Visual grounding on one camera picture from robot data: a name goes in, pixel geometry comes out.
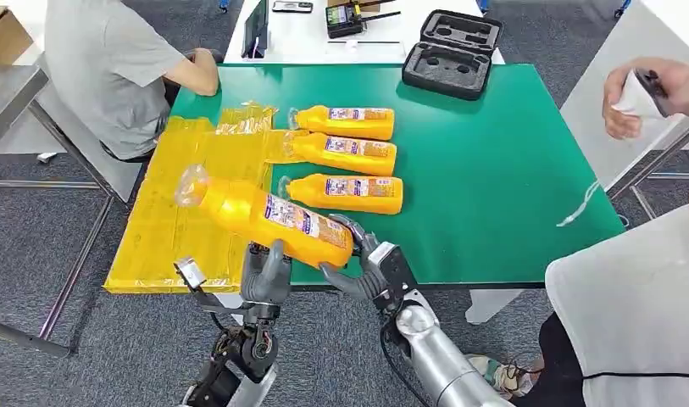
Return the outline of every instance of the green tabletop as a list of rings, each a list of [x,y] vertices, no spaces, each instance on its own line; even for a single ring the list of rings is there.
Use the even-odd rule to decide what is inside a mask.
[[[406,86],[398,65],[238,64],[220,67],[219,77],[215,97],[183,90],[172,114],[216,123],[222,108],[254,100],[276,106],[275,127],[286,128],[291,107],[395,110],[402,212],[344,213],[381,241],[401,245],[421,284],[540,284],[552,260],[623,231],[601,189],[576,221],[556,227],[579,207],[595,177],[531,65],[495,66],[475,102]],[[282,176],[316,172],[349,174],[276,165],[272,190]],[[346,272],[358,274],[356,259]],[[295,263],[292,283],[325,281],[318,270]]]

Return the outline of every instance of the orange bottle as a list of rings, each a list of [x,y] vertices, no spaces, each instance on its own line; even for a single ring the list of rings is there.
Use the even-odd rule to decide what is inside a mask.
[[[312,174],[294,181],[283,176],[279,195],[315,208],[395,215],[402,210],[404,187],[394,177]]]
[[[220,226],[261,245],[284,241],[284,254],[319,268],[344,266],[352,255],[352,233],[345,226],[270,195],[248,181],[208,177],[201,165],[182,175],[175,195],[180,206],[197,206]]]
[[[313,106],[306,110],[291,109],[292,129],[307,129],[337,136],[389,140],[394,133],[394,110],[372,108],[327,108]]]
[[[284,150],[310,163],[373,176],[391,176],[397,159],[397,146],[390,142],[333,137],[324,133],[289,137]]]

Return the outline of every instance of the bottle label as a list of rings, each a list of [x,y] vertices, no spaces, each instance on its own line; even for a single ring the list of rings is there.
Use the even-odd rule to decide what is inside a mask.
[[[326,139],[325,150],[351,155],[386,157],[389,155],[389,144],[344,137],[329,137]]]
[[[267,206],[264,208],[264,218],[277,225],[297,229],[305,235],[337,247],[345,248],[347,246],[347,233],[344,226],[269,194],[267,195]]]
[[[326,180],[325,193],[336,197],[393,197],[394,185],[386,178],[332,177]]]
[[[386,109],[329,109],[332,120],[384,120]]]

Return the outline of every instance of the robotic arm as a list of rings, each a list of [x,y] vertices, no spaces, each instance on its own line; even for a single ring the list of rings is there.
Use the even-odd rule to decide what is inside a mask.
[[[204,275],[192,258],[178,260],[175,268],[220,329],[200,377],[187,390],[180,406],[261,405],[278,371],[278,341],[271,328],[291,291],[292,259],[284,255],[283,242],[275,241],[271,249],[256,243],[249,245],[244,260],[243,301],[236,309],[222,306],[213,294],[202,290]],[[242,315],[243,325],[222,326],[214,313]],[[242,379],[232,367],[242,373]]]
[[[357,278],[347,277],[328,264],[320,265],[320,269],[335,287],[374,302],[386,319],[381,328],[382,348],[385,341],[397,345],[434,405],[513,406],[499,397],[439,327],[434,310],[415,288],[416,280],[402,249],[389,242],[379,243],[373,234],[365,233],[362,226],[345,216],[332,215],[331,218],[352,231],[363,274]]]
[[[360,257],[363,272],[351,278],[323,263],[319,267],[325,279],[345,293],[374,303],[386,321],[381,328],[382,348],[385,342],[391,342],[402,351],[434,405],[513,406],[498,396],[439,327],[433,309],[415,288],[416,280],[402,249],[389,242],[379,243],[374,234],[366,233],[362,226],[345,216],[331,218],[352,231],[354,254]],[[283,255],[282,241],[275,241],[271,250],[250,244],[244,266],[243,303],[238,309],[227,309],[214,295],[202,291],[204,277],[191,258],[178,261],[175,267],[205,311],[244,316],[243,326],[222,327],[217,322],[221,333],[202,375],[190,387],[182,405],[259,406],[277,373],[277,340],[270,328],[291,290],[292,260]],[[385,355],[391,364],[388,354]],[[228,363],[242,371],[241,380]],[[401,373],[394,371],[403,380]]]

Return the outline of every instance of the gray t-shirt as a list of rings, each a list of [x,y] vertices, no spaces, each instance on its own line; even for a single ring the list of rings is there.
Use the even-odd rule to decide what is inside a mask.
[[[155,147],[169,114],[161,77],[184,55],[142,17],[119,0],[50,0],[45,58],[58,95],[115,155]]]

